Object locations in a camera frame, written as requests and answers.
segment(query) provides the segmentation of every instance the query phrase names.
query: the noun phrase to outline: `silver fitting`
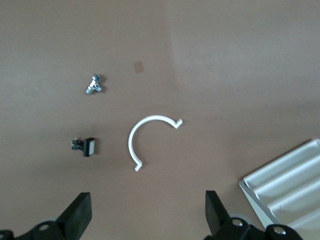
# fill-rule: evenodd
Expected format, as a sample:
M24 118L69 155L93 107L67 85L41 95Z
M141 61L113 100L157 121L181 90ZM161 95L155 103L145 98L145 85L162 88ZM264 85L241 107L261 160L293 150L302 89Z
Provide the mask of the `silver fitting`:
M88 95L91 95L94 91L97 91L98 93L102 92L104 88L99 84L100 79L101 77L97 74L92 76L92 82L90 83L88 88L85 90L85 92Z

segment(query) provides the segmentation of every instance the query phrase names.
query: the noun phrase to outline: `metal connector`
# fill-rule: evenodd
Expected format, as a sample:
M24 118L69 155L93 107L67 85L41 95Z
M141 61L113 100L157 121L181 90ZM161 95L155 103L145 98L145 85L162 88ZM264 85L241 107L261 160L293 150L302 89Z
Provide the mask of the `metal connector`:
M97 91L98 93L102 92L104 88L99 84L100 79L101 77L97 74L92 76L92 82L85 90L88 95L91 95L94 91Z

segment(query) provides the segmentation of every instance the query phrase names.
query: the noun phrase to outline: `white tray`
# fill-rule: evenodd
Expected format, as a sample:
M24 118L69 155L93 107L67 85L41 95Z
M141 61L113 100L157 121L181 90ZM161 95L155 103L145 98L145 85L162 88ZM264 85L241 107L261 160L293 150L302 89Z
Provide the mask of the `white tray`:
M320 239L320 140L312 140L249 174L240 186L266 228L283 224Z

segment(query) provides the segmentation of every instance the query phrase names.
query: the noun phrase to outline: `small electronic component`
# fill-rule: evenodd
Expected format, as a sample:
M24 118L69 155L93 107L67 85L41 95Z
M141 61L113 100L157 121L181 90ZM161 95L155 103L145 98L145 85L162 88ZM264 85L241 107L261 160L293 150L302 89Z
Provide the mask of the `small electronic component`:
M71 148L73 150L83 151L84 157L90 157L95 153L95 139L93 137L87 138L85 140L75 138L71 142Z

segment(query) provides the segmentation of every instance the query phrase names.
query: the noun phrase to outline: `white plastic tray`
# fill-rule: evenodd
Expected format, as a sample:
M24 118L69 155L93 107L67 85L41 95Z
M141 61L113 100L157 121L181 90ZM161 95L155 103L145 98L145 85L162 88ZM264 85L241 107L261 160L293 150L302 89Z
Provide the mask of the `white plastic tray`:
M312 140L239 183L264 227L283 224L320 239L320 140Z

